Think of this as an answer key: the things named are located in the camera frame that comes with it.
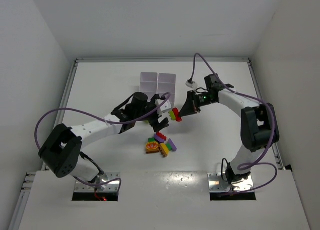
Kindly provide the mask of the red rectangular lego brick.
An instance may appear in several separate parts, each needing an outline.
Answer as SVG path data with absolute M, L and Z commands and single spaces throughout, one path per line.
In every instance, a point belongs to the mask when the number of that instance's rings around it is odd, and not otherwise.
M 182 118 L 180 117 L 180 112 L 179 112 L 178 108 L 177 108 L 177 107 L 174 107 L 174 108 L 172 109 L 172 111 L 173 111 L 174 116 L 175 116 L 175 121 L 181 122 L 181 121 L 182 121 Z

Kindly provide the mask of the metal base plate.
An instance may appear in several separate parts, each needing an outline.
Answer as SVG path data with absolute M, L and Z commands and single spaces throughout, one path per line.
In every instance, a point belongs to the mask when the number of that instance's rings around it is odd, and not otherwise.
M 75 182 L 74 192 L 76 193 L 118 193 L 121 185 L 120 172 L 105 172 L 97 176 L 92 183 L 83 184 L 80 181 Z
M 210 193 L 228 193 L 228 192 L 237 192 L 237 191 L 252 191 L 254 188 L 254 183 L 251 175 L 247 178 L 242 178 L 239 181 L 234 181 L 228 183 L 225 179 L 225 173 L 223 176 L 221 172 L 208 172 L 208 185 Z

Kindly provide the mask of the orange printed round lego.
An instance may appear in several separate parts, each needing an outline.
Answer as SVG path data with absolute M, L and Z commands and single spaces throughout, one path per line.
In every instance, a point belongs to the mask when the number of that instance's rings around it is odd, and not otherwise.
M 159 149 L 159 143 L 158 142 L 147 142 L 145 144 L 145 150 L 147 149 Z

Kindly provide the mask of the lime green square lego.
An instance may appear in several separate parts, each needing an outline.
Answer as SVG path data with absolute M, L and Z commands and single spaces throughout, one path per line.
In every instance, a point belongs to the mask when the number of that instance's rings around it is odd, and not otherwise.
M 167 146 L 169 151 L 173 151 L 173 147 L 169 143 L 167 143 L 166 146 Z

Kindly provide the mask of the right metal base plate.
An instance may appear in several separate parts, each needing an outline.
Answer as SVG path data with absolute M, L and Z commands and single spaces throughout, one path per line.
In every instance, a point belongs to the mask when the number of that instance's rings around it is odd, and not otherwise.
M 223 176 L 221 172 L 208 172 L 208 185 L 210 193 L 228 193 L 228 192 L 237 192 L 237 191 L 252 191 L 254 188 L 254 183 L 251 175 L 247 178 L 242 178 L 239 181 L 234 181 L 228 183 L 225 179 L 225 173 Z

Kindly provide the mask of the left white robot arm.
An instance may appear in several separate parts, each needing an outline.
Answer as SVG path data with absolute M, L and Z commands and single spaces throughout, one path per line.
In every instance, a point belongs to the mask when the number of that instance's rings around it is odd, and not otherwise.
M 125 133 L 139 121 L 148 121 L 154 132 L 168 127 L 169 120 L 159 118 L 171 110 L 170 96 L 166 92 L 149 99 L 145 93 L 135 92 L 105 117 L 79 110 L 94 121 L 77 126 L 58 124 L 45 143 L 38 146 L 38 155 L 58 178 L 70 175 L 87 186 L 107 185 L 111 181 L 103 179 L 105 172 L 83 149 L 101 139 Z

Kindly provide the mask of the yellow lego brick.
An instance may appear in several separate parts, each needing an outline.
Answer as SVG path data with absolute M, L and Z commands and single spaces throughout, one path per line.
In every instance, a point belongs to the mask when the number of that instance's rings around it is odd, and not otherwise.
M 167 157 L 169 155 L 170 151 L 168 150 L 165 143 L 160 143 L 158 148 L 163 157 Z

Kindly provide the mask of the dark green square lego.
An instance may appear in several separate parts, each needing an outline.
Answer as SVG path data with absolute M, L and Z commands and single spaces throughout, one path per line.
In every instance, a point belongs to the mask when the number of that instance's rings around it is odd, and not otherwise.
M 169 115 L 170 115 L 171 120 L 173 120 L 173 121 L 176 120 L 176 116 L 172 110 L 169 111 Z

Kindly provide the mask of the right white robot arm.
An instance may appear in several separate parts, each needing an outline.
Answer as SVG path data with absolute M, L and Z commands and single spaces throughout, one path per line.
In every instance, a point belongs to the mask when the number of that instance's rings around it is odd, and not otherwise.
M 179 117 L 201 111 L 203 106 L 220 103 L 240 117 L 242 145 L 236 157 L 227 164 L 225 176 L 229 184 L 246 179 L 251 168 L 261 162 L 268 149 L 280 139 L 274 106 L 263 100 L 239 93 L 233 85 L 223 83 L 218 75 L 205 77 L 206 90 L 187 92 Z

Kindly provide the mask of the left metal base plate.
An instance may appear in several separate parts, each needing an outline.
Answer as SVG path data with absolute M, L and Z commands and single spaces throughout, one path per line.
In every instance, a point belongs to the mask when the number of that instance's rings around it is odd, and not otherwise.
M 105 172 L 97 176 L 92 183 L 83 184 L 80 181 L 75 182 L 74 192 L 76 193 L 118 193 L 121 185 L 120 172 Z

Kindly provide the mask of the white six-compartment container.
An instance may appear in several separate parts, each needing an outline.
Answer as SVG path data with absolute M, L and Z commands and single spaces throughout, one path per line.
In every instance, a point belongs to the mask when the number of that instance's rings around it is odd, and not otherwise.
M 169 101 L 175 103 L 176 93 L 176 74 L 173 73 L 157 73 L 157 72 L 141 72 L 139 91 L 148 95 L 148 98 L 154 94 L 163 95 L 170 92 Z

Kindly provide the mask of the brown lego plate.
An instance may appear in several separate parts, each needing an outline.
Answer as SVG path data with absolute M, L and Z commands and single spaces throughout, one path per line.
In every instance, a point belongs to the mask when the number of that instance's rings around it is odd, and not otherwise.
M 146 154 L 152 154 L 152 153 L 159 153 L 159 149 L 147 149 L 145 152 Z

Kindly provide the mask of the purple arch lego with red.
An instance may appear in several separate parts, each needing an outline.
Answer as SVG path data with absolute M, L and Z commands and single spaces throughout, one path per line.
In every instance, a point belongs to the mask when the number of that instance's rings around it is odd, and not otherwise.
M 158 143 L 165 143 L 167 140 L 167 137 L 161 132 L 156 132 L 153 136 Z

